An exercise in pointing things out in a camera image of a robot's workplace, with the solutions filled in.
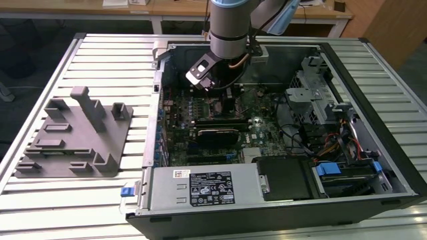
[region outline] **gray floor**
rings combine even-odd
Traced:
[[[35,26],[43,38],[44,46],[30,54],[38,67],[36,72],[27,78],[11,79],[0,71],[0,81],[7,87],[43,87],[60,62],[75,33],[122,33],[122,34],[152,34],[151,23],[147,21],[83,21],[67,20],[62,28],[54,20],[35,20]],[[199,34],[203,23],[164,22],[166,34]],[[427,44],[422,44],[414,55],[399,70],[399,74],[409,86],[414,89],[419,98],[427,104]],[[42,93],[36,88],[11,89],[16,96],[14,102],[0,101],[0,160],[7,153],[8,144],[23,126],[30,111]]]

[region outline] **aluminum slotted table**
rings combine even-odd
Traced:
[[[155,78],[158,41],[203,41],[192,35],[78,34],[0,164],[0,238],[144,239],[127,223],[138,197],[122,201],[120,188],[142,177],[142,161]],[[367,99],[427,179],[427,108],[370,43],[359,39],[261,37],[263,42],[329,42]],[[88,86],[103,105],[134,107],[120,169],[112,178],[16,178],[26,147],[47,117],[48,99]],[[346,100],[343,89],[338,92]],[[207,237],[204,239],[423,239],[427,207],[393,210],[358,224]]]

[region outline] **motherboard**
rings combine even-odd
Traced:
[[[265,86],[242,86],[238,92],[234,107],[225,111],[222,100],[207,93],[198,97],[191,90],[166,91],[171,167],[245,163],[245,152],[255,151],[259,154],[255,157],[287,154],[290,146],[286,146],[275,113],[281,94],[269,92]],[[212,137],[214,141],[199,142],[200,134],[212,136],[219,131],[223,134]]]

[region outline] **green circuit board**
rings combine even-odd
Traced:
[[[218,98],[192,97],[182,91],[168,102],[167,136],[170,166],[187,166],[188,157],[229,156],[227,163],[245,163],[243,148],[259,148],[262,156],[286,155],[286,144],[273,116],[275,108],[275,93],[265,93],[261,87],[246,87],[245,93],[235,100],[235,111],[222,113],[217,111]],[[195,136],[199,129],[194,129],[192,121],[215,119],[250,119],[249,131],[239,132],[239,138],[227,148],[199,148],[190,151],[196,144]]]

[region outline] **computer chassis side panel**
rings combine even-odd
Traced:
[[[148,239],[167,240],[354,224],[415,199],[419,197],[156,216],[128,214],[126,220]]]

